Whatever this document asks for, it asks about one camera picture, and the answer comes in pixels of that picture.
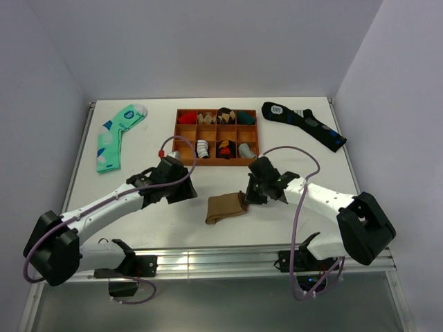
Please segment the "tan brown ribbed sock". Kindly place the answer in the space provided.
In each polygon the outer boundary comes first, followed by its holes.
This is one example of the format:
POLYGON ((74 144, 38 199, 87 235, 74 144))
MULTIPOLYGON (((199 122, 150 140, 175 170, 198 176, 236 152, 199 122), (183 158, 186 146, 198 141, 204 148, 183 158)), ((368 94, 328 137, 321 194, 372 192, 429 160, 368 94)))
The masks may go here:
POLYGON ((211 196, 208 198, 205 223, 214 225, 223 219, 241 216, 247 213, 248 209, 249 204, 242 191, 211 196))

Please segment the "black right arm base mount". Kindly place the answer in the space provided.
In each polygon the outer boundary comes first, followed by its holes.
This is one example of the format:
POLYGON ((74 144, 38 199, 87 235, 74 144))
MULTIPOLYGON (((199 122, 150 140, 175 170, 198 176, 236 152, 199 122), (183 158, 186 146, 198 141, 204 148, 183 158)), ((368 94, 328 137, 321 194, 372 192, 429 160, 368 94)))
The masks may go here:
MULTIPOLYGON (((289 250, 281 250, 278 252, 278 259, 273 265, 281 273, 289 272, 290 254, 291 252, 289 250)), ((308 251, 295 250, 293 271, 295 273, 313 272, 312 275, 298 275, 296 277, 299 287, 301 287, 303 291, 309 291, 323 274, 336 263, 336 261, 337 259, 334 258, 319 261, 308 251)))

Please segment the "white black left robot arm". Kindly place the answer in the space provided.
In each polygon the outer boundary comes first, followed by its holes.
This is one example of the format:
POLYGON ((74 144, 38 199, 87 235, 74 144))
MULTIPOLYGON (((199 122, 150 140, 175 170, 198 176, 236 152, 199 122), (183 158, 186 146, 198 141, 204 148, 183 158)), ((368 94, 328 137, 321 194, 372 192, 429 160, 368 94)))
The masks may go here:
POLYGON ((166 199, 169 204, 197 197, 191 171, 171 156, 157 167, 130 176, 112 193, 71 212, 42 214, 24 248, 26 265, 42 281, 59 286, 84 270, 103 270, 106 277, 135 277, 134 250, 120 239, 87 244, 87 239, 122 217, 166 199))

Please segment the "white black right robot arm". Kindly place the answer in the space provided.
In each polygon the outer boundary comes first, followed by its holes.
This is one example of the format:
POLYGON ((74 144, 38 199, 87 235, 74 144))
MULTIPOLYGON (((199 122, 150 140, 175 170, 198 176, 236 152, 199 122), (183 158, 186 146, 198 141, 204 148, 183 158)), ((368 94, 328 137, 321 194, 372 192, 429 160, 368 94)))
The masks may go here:
POLYGON ((294 204, 321 215, 326 222, 300 244, 300 263, 306 269, 346 255, 369 266, 397 236, 375 197, 367 192, 344 194, 310 183, 293 172, 281 174, 265 156, 248 168, 247 203, 261 205, 272 199, 294 204))

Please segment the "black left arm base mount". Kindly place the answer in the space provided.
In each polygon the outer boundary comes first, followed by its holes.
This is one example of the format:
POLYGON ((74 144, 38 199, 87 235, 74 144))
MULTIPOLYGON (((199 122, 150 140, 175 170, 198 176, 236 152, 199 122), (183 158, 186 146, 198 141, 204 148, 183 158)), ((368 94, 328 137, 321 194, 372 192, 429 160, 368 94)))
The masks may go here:
POLYGON ((95 279, 108 279, 108 293, 112 300, 122 304, 142 304, 153 299, 157 287, 150 278, 156 276, 157 256, 133 256, 125 259, 115 269, 100 268, 93 272, 95 279), (143 286, 149 286, 152 293, 145 299, 131 300, 143 286))

